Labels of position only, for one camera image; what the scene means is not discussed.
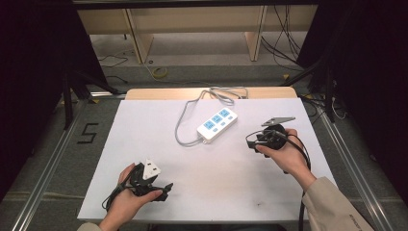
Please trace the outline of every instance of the wrist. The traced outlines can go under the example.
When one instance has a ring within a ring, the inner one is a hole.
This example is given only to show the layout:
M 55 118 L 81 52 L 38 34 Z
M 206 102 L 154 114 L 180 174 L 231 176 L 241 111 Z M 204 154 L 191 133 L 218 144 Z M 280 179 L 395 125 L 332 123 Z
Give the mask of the wrist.
M 291 175 L 302 187 L 303 191 L 307 191 L 309 187 L 316 181 L 316 176 L 307 168 L 296 170 Z
M 102 231 L 116 231 L 120 228 L 120 225 L 121 224 L 111 219 L 109 215 L 106 215 L 105 218 L 99 223 L 99 228 Z

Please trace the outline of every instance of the cable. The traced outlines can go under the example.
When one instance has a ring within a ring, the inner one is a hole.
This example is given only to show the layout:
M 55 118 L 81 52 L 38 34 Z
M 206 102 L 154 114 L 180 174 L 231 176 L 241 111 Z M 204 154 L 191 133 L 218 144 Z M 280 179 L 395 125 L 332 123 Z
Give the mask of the cable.
M 117 76 L 117 75 L 108 75 L 108 76 L 106 76 L 106 78 L 116 78 L 116 79 L 121 80 L 121 81 L 122 81 L 123 83 L 125 83 L 125 84 L 128 84 L 128 83 L 129 83 L 128 81 L 126 81 L 126 80 L 120 78 L 120 77 Z
M 333 109 L 334 115 L 336 115 L 336 117 L 339 118 L 339 119 L 345 119 L 345 117 L 347 116 L 347 112 L 344 112 L 344 115 L 343 115 L 343 116 L 339 116 L 339 115 L 337 114 L 337 112 L 336 112 L 336 109 L 334 108 L 334 101 L 336 101 L 336 97 L 333 97 L 333 98 L 332 98 L 332 109 Z
M 270 53 L 272 53 L 273 55 L 275 55 L 275 56 L 277 56 L 277 57 L 279 57 L 279 58 L 289 60 L 289 61 L 291 61 L 292 63 L 296 64 L 296 61 L 295 61 L 295 60 L 293 60 L 293 59 L 290 58 L 289 56 L 285 55 L 283 52 L 281 52 L 281 51 L 279 51 L 278 49 L 276 49 L 276 47 L 273 47 L 272 45 L 270 45 L 264 37 L 261 37 L 261 39 L 262 39 L 263 42 L 265 42 L 265 43 L 268 45 L 268 46 L 265 46 L 265 44 L 263 43 L 263 45 L 264 45 L 264 47 L 267 49 L 267 51 L 269 51 Z
M 123 63 L 125 63 L 126 61 L 128 61 L 128 58 L 126 58 L 126 57 L 118 57 L 118 56 L 115 56 L 115 55 L 105 56 L 105 58 L 100 59 L 100 60 L 98 59 L 98 61 L 104 61 L 104 60 L 106 60 L 108 57 L 113 57 L 113 58 L 121 59 L 121 60 L 123 60 L 123 61 L 122 61 L 122 62 L 119 62 L 119 63 L 117 63 L 117 64 L 113 64 L 113 65 L 101 65 L 101 66 L 114 67 L 114 66 L 117 66 L 117 65 L 119 65 L 119 64 L 123 64 Z
M 114 54 L 114 56 L 117 56 L 117 55 L 120 54 L 120 53 L 121 53 L 122 55 L 125 55 L 125 54 L 126 54 L 126 51 L 132 51 L 132 53 L 135 54 L 135 49 L 132 48 L 132 49 L 126 49 L 126 50 L 119 51 L 119 52 L 117 52 L 116 54 Z
M 231 91 L 232 89 L 244 89 L 246 91 L 246 96 L 240 96 L 237 93 Z M 181 113 L 181 115 L 180 115 L 180 117 L 179 117 L 179 119 L 178 119 L 178 121 L 176 123 L 175 129 L 174 129 L 174 137 L 175 137 L 175 139 L 177 140 L 177 142 L 180 145 L 189 147 L 189 146 L 194 146 L 194 145 L 200 143 L 201 141 L 203 141 L 203 137 L 201 137 L 201 136 L 198 136 L 197 139 L 195 139 L 193 141 L 180 141 L 180 139 L 178 137 L 178 128 L 180 126 L 181 120 L 184 117 L 184 114 L 186 113 L 186 109 L 187 109 L 187 107 L 189 106 L 190 103 L 198 102 L 206 93 L 209 93 L 211 96 L 215 97 L 221 103 L 223 103 L 223 104 L 225 104 L 227 106 L 233 106 L 234 105 L 234 103 L 235 103 L 234 99 L 232 99 L 232 98 L 230 98 L 230 97 L 228 97 L 226 95 L 219 94 L 216 91 L 223 91 L 223 92 L 226 92 L 226 93 L 229 93 L 229 94 L 236 95 L 236 96 L 238 96 L 239 99 L 248 98 L 248 89 L 246 89 L 245 87 L 233 87 L 233 88 L 210 87 L 208 90 L 203 90 L 197 98 L 187 101 L 185 106 L 184 106 L 183 112 Z
M 122 191 L 127 190 L 127 189 L 132 189 L 134 187 L 129 187 L 126 186 L 126 182 L 129 180 L 130 176 L 132 175 L 135 167 L 129 172 L 129 174 L 126 176 L 126 178 L 119 184 L 117 184 L 116 188 L 111 192 L 111 194 L 104 200 L 102 201 L 102 208 L 106 209 L 106 211 L 109 211 L 109 208 L 111 207 L 112 202 L 114 201 L 115 197 L 122 193 Z
M 308 103 L 308 104 L 312 105 L 315 108 L 315 111 L 313 112 L 313 114 L 308 115 L 308 117 L 316 116 L 318 114 L 318 108 L 324 109 L 324 105 L 323 105 L 324 100 L 315 99 L 315 98 L 308 98 L 305 95 L 299 95 L 298 97 L 302 100 L 302 102 Z
M 319 116 L 312 122 L 312 126 L 315 124 L 316 121 L 325 113 L 325 111 L 322 111 Z
M 198 84 L 204 84 L 207 86 L 217 86 L 217 87 L 221 87 L 220 85 L 215 85 L 215 84 L 211 84 L 211 83 L 207 83 L 207 82 L 202 82 L 202 81 L 186 81 L 186 82 L 177 82 L 177 81 L 167 81 L 167 80 L 160 80 L 158 78 L 155 77 L 155 74 L 153 74 L 153 72 L 149 69 L 149 67 L 147 67 L 147 65 L 145 63 L 142 63 L 142 65 L 147 69 L 147 71 L 150 74 L 150 77 L 152 77 L 152 79 L 156 82 L 161 82 L 161 83 L 169 83 L 169 84 L 180 84 L 180 85 L 185 85 L 185 84 L 193 84 L 193 83 L 198 83 Z
M 294 148 L 296 148 L 296 149 L 300 152 L 300 154 L 301 154 L 301 155 L 303 156 L 303 158 L 305 159 L 307 168 L 308 168 L 309 170 L 312 169 L 312 164 L 311 164 L 311 162 L 310 162 L 309 152 L 307 151 L 306 146 L 304 145 L 304 143 L 302 142 L 302 140 L 301 140 L 298 136 L 295 136 L 295 135 L 292 135 L 292 134 L 285 135 L 285 134 L 282 134 L 282 133 L 280 133 L 280 132 L 278 132 L 278 131 L 276 131 L 276 130 L 267 130 L 267 131 L 270 131 L 270 132 L 265 133 L 263 136 L 261 136 L 261 137 L 260 137 L 259 139 L 257 139 L 257 140 L 260 140 L 261 138 L 263 138 L 263 137 L 265 137 L 265 136 L 267 136 L 267 135 L 269 135 L 269 134 L 272 134 L 272 136 L 277 136 L 277 137 L 279 137 L 279 138 L 284 139 L 285 141 L 287 141 L 288 143 L 290 143 Z M 293 141 L 291 141 L 288 137 L 295 137 L 295 138 L 302 144 L 304 151 L 303 151 L 302 148 L 299 147 L 299 145 L 297 145 L 296 143 L 294 143 Z M 299 209 L 299 221 L 298 221 L 298 230 L 299 230 L 299 231 L 303 231 L 303 217 L 304 217 L 304 211 L 305 211 L 305 205 L 304 205 L 303 202 L 301 201 L 301 202 L 300 202 L 300 209 Z
M 300 49 L 300 47 L 297 45 L 296 41 L 294 40 L 293 36 L 292 36 L 292 32 L 290 30 L 290 23 L 291 23 L 291 6 L 286 5 L 285 7 L 285 21 L 282 22 L 282 19 L 276 9 L 276 6 L 273 6 L 276 16 L 278 17 L 279 23 L 282 27 L 282 31 L 281 34 L 279 35 L 278 40 L 280 39 L 280 37 L 282 36 L 283 33 L 285 33 L 286 37 L 288 38 L 288 43 L 289 43 L 289 47 L 291 49 L 292 55 L 295 59 L 297 59 L 297 56 L 299 54 L 298 49 Z

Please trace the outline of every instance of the hand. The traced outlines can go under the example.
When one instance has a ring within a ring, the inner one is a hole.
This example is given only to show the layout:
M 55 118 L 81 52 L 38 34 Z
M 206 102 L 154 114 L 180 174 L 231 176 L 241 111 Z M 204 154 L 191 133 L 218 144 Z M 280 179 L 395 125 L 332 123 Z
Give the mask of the hand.
M 301 142 L 294 136 L 297 136 L 297 131 L 294 129 L 286 129 L 288 139 L 296 143 L 300 148 L 303 148 Z M 306 161 L 302 154 L 289 142 L 279 150 L 273 150 L 263 145 L 256 145 L 255 148 L 269 156 L 282 170 L 292 175 L 300 186 L 306 191 L 309 186 L 315 182 L 316 177 L 307 168 Z
M 125 180 L 134 166 L 135 164 L 131 164 L 120 173 L 118 183 Z M 162 193 L 162 191 L 158 190 L 143 196 L 135 196 L 129 189 L 122 191 L 114 199 L 108 214 L 99 224 L 99 227 L 103 231 L 118 230 L 122 224 L 128 222 L 136 215 L 141 206 L 156 199 Z

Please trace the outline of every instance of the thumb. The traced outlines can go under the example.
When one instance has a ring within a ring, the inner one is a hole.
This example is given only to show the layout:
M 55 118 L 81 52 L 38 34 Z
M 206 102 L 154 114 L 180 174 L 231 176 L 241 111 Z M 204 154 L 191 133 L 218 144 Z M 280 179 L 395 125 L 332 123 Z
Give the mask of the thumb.
M 161 190 L 156 190 L 156 191 L 152 191 L 146 195 L 140 196 L 138 197 L 138 200 L 141 204 L 146 204 L 154 199 L 156 199 L 157 197 L 159 197 L 161 194 L 163 193 L 163 191 Z
M 269 156 L 270 158 L 273 159 L 273 156 L 274 156 L 274 154 L 275 154 L 275 150 L 270 149 L 270 148 L 267 147 L 267 146 L 263 146 L 263 145 L 259 145 L 259 144 L 256 145 L 255 148 L 256 148 L 259 152 L 261 152 L 262 154 L 265 154 L 265 155 L 267 155 L 267 156 Z

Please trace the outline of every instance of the person's left hand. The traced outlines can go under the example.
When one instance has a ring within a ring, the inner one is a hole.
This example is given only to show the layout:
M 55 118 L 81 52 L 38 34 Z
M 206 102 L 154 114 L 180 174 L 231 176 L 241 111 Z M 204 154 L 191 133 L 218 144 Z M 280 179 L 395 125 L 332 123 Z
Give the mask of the person's left hand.
M 118 184 L 125 180 L 134 166 L 135 164 L 131 164 L 120 173 Z M 118 230 L 122 224 L 136 215 L 141 206 L 156 199 L 162 193 L 163 191 L 158 190 L 143 196 L 135 196 L 129 189 L 122 191 L 115 197 L 108 214 L 99 224 L 99 228 L 103 231 Z

